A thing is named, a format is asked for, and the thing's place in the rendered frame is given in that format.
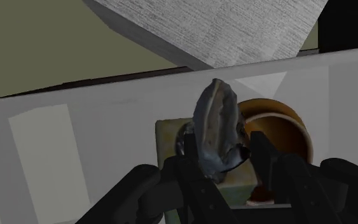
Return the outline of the pale green square block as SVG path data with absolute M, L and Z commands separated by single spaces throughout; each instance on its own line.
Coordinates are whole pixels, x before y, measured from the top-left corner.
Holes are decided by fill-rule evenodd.
M 156 153 L 158 167 L 163 167 L 166 158 L 176 155 L 176 144 L 182 143 L 186 124 L 191 118 L 158 120 L 155 123 Z M 229 206 L 244 206 L 254 188 L 258 185 L 256 174 L 249 160 L 227 172 L 224 181 L 217 189 Z

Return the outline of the grey textured furniture block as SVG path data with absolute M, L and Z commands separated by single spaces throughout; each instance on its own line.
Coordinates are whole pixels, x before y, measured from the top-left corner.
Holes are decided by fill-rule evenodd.
M 110 29 L 194 71 L 297 56 L 328 0 L 82 0 Z

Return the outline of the grey blue lumpy object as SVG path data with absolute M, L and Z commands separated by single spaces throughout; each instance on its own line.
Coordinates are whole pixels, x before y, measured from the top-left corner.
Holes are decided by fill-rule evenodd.
M 221 183 L 228 172 L 251 157 L 244 124 L 236 93 L 229 84 L 214 78 L 197 100 L 192 121 L 176 134 L 175 153 L 184 155 L 184 135 L 194 134 L 204 176 Z

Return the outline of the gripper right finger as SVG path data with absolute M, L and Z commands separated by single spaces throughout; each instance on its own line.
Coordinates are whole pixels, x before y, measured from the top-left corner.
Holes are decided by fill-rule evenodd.
M 358 224 L 358 165 L 328 158 L 315 166 L 251 133 L 251 163 L 276 203 L 290 204 L 296 224 Z

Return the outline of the brown ceramic cup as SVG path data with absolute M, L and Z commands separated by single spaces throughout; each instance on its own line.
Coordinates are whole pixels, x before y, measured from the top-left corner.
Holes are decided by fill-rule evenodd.
M 295 110 L 265 98 L 242 101 L 238 107 L 247 135 L 261 131 L 279 151 L 297 154 L 308 163 L 313 161 L 311 137 Z

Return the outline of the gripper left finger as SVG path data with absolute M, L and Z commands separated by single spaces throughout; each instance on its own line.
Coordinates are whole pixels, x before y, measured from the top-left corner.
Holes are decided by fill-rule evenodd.
M 167 158 L 161 169 L 135 166 L 75 224 L 159 224 L 174 209 L 181 224 L 238 224 L 198 166 L 194 134 L 185 134 L 184 151 Z

